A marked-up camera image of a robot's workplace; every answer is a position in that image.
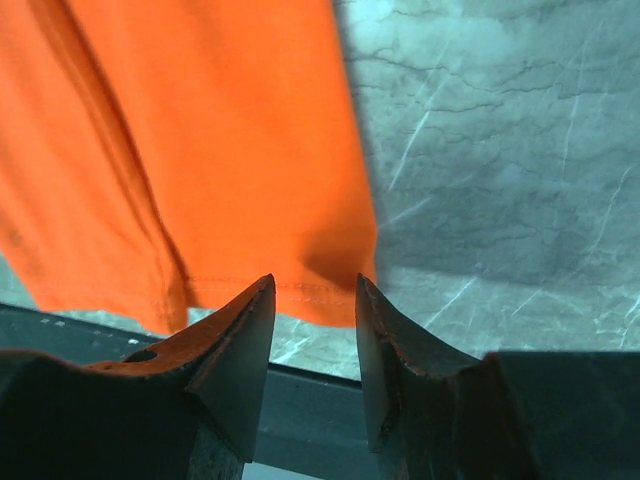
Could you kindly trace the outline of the orange polo shirt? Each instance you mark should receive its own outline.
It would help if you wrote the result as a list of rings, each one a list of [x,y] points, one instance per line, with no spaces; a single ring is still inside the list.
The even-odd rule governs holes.
[[[159,334],[271,274],[355,324],[376,220],[328,1],[5,1],[1,251],[45,311]]]

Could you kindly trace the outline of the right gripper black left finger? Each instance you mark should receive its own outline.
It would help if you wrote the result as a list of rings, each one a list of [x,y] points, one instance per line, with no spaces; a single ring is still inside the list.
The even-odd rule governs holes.
[[[265,275],[121,361],[1,354],[5,479],[239,479],[254,457],[275,321]]]

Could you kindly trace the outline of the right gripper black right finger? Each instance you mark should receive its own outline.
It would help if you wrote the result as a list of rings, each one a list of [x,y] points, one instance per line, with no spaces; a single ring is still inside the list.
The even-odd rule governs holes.
[[[385,479],[635,479],[635,352],[474,358],[356,288],[368,442]]]

